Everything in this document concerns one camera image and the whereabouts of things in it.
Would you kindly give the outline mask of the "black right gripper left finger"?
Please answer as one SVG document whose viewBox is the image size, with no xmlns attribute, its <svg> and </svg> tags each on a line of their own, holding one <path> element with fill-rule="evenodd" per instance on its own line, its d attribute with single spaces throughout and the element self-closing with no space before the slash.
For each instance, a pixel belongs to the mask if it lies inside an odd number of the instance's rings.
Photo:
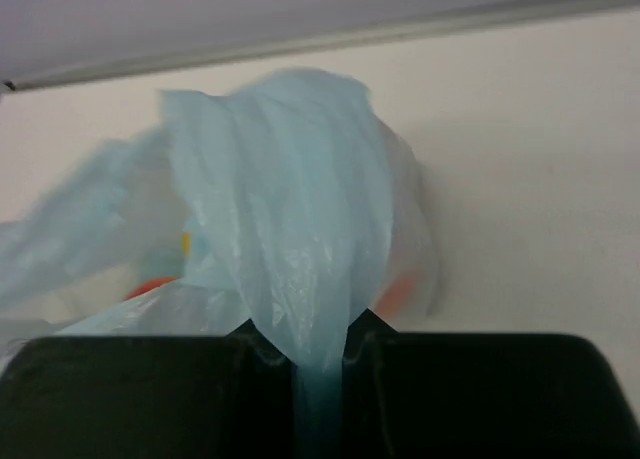
<svg viewBox="0 0 640 459">
<path fill-rule="evenodd" d="M 5 458 L 289 458 L 292 366 L 222 337 L 45 337 L 1 377 Z"/>
</svg>

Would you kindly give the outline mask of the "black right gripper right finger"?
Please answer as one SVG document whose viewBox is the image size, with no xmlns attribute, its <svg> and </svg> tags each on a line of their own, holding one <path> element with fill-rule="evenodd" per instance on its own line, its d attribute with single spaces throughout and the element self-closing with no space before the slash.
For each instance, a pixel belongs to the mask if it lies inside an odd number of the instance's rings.
<svg viewBox="0 0 640 459">
<path fill-rule="evenodd" d="M 343 357 L 347 458 L 635 458 L 639 426 L 588 340 L 401 333 L 372 312 Z"/>
</svg>

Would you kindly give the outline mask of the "blue printed plastic bag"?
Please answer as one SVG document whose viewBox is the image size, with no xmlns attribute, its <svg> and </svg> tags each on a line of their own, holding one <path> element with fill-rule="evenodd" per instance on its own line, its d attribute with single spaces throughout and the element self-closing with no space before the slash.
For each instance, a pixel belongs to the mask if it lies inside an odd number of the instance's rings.
<svg viewBox="0 0 640 459">
<path fill-rule="evenodd" d="M 213 335 L 251 321 L 293 362 L 297 449 L 325 452 L 349 326 L 367 309 L 424 311 L 437 287 L 419 163 L 362 83 L 317 69 L 224 96 L 165 91 L 160 112 L 2 230 L 1 303 L 124 264 L 146 275 L 175 266 L 163 289 L 71 333 Z"/>
</svg>

